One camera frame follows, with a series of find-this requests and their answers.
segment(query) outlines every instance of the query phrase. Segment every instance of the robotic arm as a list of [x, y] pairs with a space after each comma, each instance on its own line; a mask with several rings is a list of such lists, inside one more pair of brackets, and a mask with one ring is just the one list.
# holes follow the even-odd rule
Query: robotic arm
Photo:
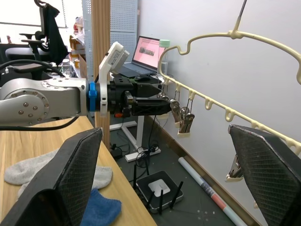
[[[99, 66], [99, 83], [86, 79], [53, 78], [45, 81], [14, 79], [0, 89], [0, 125], [31, 126], [54, 117], [87, 115], [100, 111], [130, 115], [160, 115], [170, 111], [169, 102], [149, 98], [161, 90], [151, 84], [132, 83], [107, 74], [123, 65], [128, 52], [115, 42]], [[0, 70], [7, 64], [0, 65]]]

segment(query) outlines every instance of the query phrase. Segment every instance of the blue sock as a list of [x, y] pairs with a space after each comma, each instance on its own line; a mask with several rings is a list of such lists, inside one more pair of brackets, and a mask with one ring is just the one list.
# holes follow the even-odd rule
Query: blue sock
[[104, 198], [97, 189], [93, 189], [80, 226], [108, 226], [120, 211], [121, 201]]

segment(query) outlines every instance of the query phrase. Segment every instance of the cream hanger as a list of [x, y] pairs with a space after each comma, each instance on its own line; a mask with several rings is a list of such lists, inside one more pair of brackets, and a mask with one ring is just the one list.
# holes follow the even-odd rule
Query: cream hanger
[[171, 82], [176, 84], [176, 91], [179, 92], [181, 87], [187, 89], [189, 91], [189, 99], [190, 100], [193, 100], [195, 95], [198, 95], [198, 96], [204, 98], [205, 99], [205, 108], [207, 110], [210, 110], [211, 107], [212, 107], [212, 104], [215, 104], [215, 105], [217, 105], [217, 106], [219, 106], [219, 107], [226, 110], [226, 114], [225, 114], [226, 121], [231, 122], [233, 120], [234, 116], [236, 115], [239, 118], [242, 118], [242, 119], [250, 122], [252, 128], [258, 128], [260, 130], [267, 131], [267, 132], [269, 132], [271, 134], [274, 134], [274, 135], [278, 136], [279, 138], [283, 139], [286, 142], [288, 147], [294, 146], [295, 147], [294, 153], [296, 155], [299, 155], [300, 152], [301, 152], [301, 143], [300, 142], [298, 142], [298, 141], [296, 141], [292, 138], [289, 138], [289, 137], [283, 135], [282, 133], [279, 133], [279, 132], [271, 129], [270, 127], [267, 127], [266, 125], [263, 125], [262, 123], [259, 123], [258, 121], [255, 121], [255, 120], [249, 118], [248, 116], [245, 116], [244, 114], [242, 114], [242, 113], [240, 113], [240, 112], [238, 112], [238, 111], [236, 111], [236, 110], [234, 110], [234, 109], [232, 109], [232, 108], [230, 108], [226, 105], [223, 105], [222, 103], [220, 103], [220, 102], [218, 102], [218, 101], [216, 101], [216, 100], [214, 100], [214, 99], [212, 99], [212, 98], [210, 98], [210, 97], [208, 97], [208, 96], [206, 96], [206, 95], [204, 95], [204, 94], [202, 94], [202, 93], [200, 93], [200, 92], [198, 92], [198, 91], [196, 91], [196, 90], [194, 90], [194, 89], [192, 89], [192, 88], [190, 88], [190, 87], [188, 87], [188, 86], [186, 86], [186, 85], [176, 81], [175, 79], [173, 79], [173, 78], [171, 78], [171, 77], [169, 77], [169, 76], [162, 73], [162, 68], [161, 68], [162, 58], [163, 58], [163, 56], [166, 52], [168, 52], [172, 49], [177, 48], [179, 54], [183, 56], [183, 55], [189, 54], [191, 43], [195, 40], [198, 40], [198, 39], [210, 38], [210, 37], [229, 37], [229, 38], [232, 38], [232, 39], [241, 39], [243, 37], [246, 37], [246, 38], [250, 38], [250, 39], [254, 39], [254, 40], [258, 40], [258, 41], [262, 41], [264, 43], [270, 44], [270, 45], [272, 45], [276, 48], [279, 48], [279, 49], [283, 50], [284, 52], [288, 53], [289, 55], [293, 56], [299, 63], [299, 69], [298, 69], [298, 72], [297, 72], [297, 81], [298, 81], [299, 84], [301, 84], [301, 54], [300, 53], [298, 53], [296, 50], [294, 50], [294, 49], [292, 49], [292, 48], [290, 48], [290, 47], [288, 47], [288, 46], [286, 46], [286, 45], [284, 45], [280, 42], [274, 41], [272, 39], [268, 39], [268, 38], [262, 37], [262, 36], [257, 35], [257, 34], [251, 34], [251, 33], [247, 33], [247, 32], [238, 31], [238, 27], [239, 27], [241, 16], [243, 14], [243, 11], [244, 11], [244, 8], [245, 8], [245, 5], [246, 5], [246, 1], [247, 0], [245, 0], [244, 3], [243, 3], [243, 6], [240, 10], [240, 13], [239, 13], [237, 21], [235, 23], [233, 31], [229, 31], [227, 33], [205, 34], [205, 35], [201, 35], [201, 36], [197, 36], [195, 38], [192, 38], [187, 43], [187, 51], [186, 52], [181, 51], [180, 46], [173, 46], [173, 47], [167, 48], [162, 53], [162, 55], [159, 59], [159, 64], [158, 64], [159, 72], [165, 78], [165, 82], [164, 82], [165, 85], [167, 85], [168, 82], [171, 81]]

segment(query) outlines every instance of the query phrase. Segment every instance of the laptop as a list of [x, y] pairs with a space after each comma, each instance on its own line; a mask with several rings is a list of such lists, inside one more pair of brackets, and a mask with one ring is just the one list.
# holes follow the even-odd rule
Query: laptop
[[139, 36], [132, 62], [123, 64], [119, 74], [128, 78], [156, 74], [164, 50], [164, 47], [159, 47], [159, 39]]

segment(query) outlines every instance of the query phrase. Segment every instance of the gray floor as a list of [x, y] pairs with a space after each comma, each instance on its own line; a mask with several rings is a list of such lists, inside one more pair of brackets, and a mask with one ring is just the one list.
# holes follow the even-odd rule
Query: gray floor
[[[111, 117], [111, 124], [121, 123], [121, 119]], [[148, 144], [151, 125], [144, 124], [143, 145]], [[136, 127], [129, 129], [136, 136]], [[158, 226], [234, 226], [232, 221], [223, 211], [207, 196], [189, 173], [179, 164], [178, 156], [158, 136], [158, 132], [152, 133], [151, 140], [157, 140], [161, 153], [150, 157], [150, 174], [164, 170], [178, 185], [184, 181], [182, 191], [184, 198], [174, 206], [173, 210], [165, 209], [162, 215], [151, 214]], [[111, 143], [117, 146], [129, 144], [122, 130], [111, 131]], [[130, 144], [130, 152], [136, 150]], [[118, 165], [128, 180], [133, 179], [135, 162], [128, 163], [125, 158], [117, 160]], [[138, 168], [137, 175], [144, 169]]]

